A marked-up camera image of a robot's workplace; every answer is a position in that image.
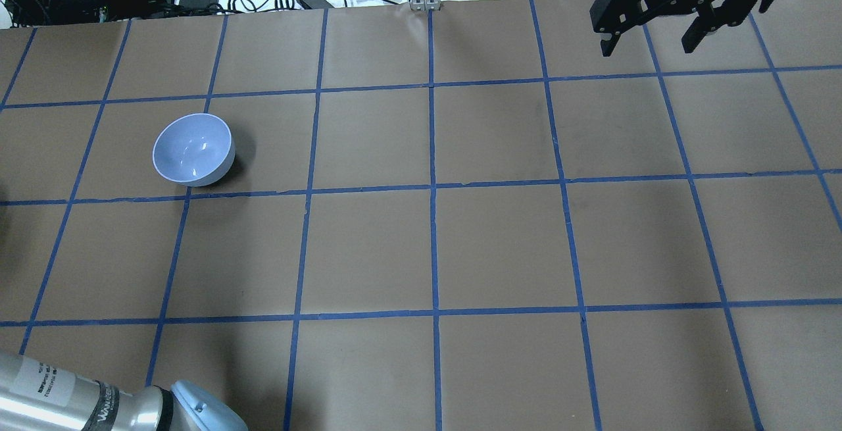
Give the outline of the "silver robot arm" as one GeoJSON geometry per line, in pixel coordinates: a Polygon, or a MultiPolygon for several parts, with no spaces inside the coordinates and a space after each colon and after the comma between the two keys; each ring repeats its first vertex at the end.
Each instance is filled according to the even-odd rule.
{"type": "MultiPolygon", "coordinates": [[[[697,14],[681,39],[691,53],[722,26],[742,23],[757,0],[595,0],[593,30],[602,56],[620,36],[665,15],[697,14]]],[[[151,158],[161,175],[186,186],[206,186],[228,173],[235,157],[228,123],[209,113],[171,122],[156,138],[151,158]]],[[[103,381],[18,354],[2,354],[3,430],[245,430],[234,410],[198,385],[179,380],[134,394],[103,381]]]]}

